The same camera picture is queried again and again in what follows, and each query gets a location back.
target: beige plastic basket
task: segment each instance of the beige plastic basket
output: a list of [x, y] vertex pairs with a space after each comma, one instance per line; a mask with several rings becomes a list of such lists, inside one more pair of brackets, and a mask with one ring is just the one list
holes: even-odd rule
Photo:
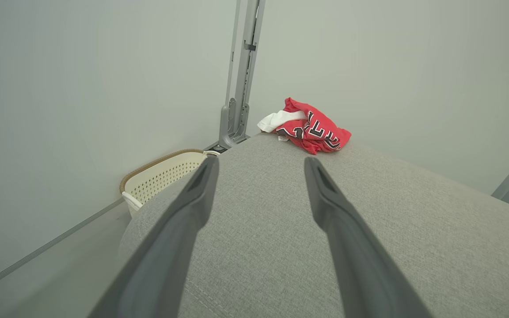
[[176, 180], [196, 169], [208, 155], [217, 151], [185, 149], [147, 163], [121, 180], [119, 191], [129, 205], [131, 216], [152, 197]]

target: gray floor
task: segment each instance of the gray floor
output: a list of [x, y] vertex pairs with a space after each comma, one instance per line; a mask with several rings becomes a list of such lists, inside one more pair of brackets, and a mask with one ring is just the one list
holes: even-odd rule
[[0, 280], [0, 318], [86, 317], [117, 270], [121, 203]]

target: white fabric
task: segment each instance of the white fabric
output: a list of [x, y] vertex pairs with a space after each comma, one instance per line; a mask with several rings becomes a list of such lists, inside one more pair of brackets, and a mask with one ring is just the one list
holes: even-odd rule
[[307, 119], [303, 111], [295, 111], [289, 113], [284, 110], [279, 110], [277, 113], [272, 113], [259, 121], [257, 126], [265, 133], [272, 133], [276, 127], [284, 125], [287, 121], [298, 121], [300, 119]]

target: gray couch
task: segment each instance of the gray couch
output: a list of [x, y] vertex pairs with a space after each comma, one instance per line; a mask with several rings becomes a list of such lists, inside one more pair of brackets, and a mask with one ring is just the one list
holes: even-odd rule
[[[308, 155], [267, 133], [220, 155], [179, 316], [343, 316], [327, 238], [309, 207]], [[354, 141], [317, 158], [434, 316], [509, 317], [509, 204]], [[189, 177], [140, 209], [121, 261]]]

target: basket rim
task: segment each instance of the basket rim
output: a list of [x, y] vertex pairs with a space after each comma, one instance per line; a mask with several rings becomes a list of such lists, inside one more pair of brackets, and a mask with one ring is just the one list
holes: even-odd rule
[[137, 169], [134, 169], [128, 175], [123, 177], [123, 179], [121, 179], [121, 184], [119, 185], [119, 193], [125, 192], [125, 185], [127, 184], [127, 181], [129, 181], [129, 179], [131, 179], [132, 177], [135, 177], [135, 175], [145, 171], [146, 169], [149, 169], [150, 167], [152, 167], [158, 163], [161, 163], [164, 160], [170, 159], [172, 157], [176, 157], [177, 155], [181, 155], [182, 153], [187, 153], [187, 152], [204, 153], [204, 151], [200, 150], [200, 149], [184, 149], [184, 150], [173, 152], [169, 155], [165, 155], [164, 157], [161, 157], [159, 159], [156, 159], [154, 161], [147, 163], [146, 165], [138, 167]]

